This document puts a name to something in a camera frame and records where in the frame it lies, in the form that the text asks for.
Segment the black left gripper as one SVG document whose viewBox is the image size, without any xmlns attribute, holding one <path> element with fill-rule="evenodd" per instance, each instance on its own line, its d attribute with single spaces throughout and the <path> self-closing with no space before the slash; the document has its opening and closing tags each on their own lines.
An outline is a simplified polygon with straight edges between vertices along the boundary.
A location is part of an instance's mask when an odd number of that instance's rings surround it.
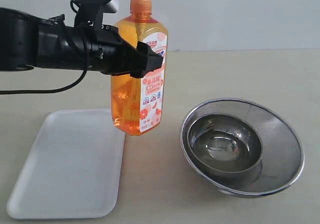
<svg viewBox="0 0 320 224">
<path fill-rule="evenodd" d="M 61 36 L 61 69 L 83 70 L 107 75 L 129 74 L 143 78 L 147 73 L 160 69 L 163 56 L 151 47 L 138 42 L 134 48 L 119 35 L 117 27 L 103 25 L 101 29 L 91 26 L 66 27 Z"/>
</svg>

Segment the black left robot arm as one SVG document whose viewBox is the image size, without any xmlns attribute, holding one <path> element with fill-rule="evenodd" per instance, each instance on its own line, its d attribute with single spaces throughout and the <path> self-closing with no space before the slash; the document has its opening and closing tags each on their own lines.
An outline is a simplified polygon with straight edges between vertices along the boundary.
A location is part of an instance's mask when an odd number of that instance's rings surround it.
<svg viewBox="0 0 320 224">
<path fill-rule="evenodd" d="M 99 29 L 62 24 L 62 16 L 41 19 L 24 12 L 0 10 L 0 69 L 84 70 L 142 78 L 162 67 L 163 57 L 149 45 L 133 47 L 114 26 Z"/>
</svg>

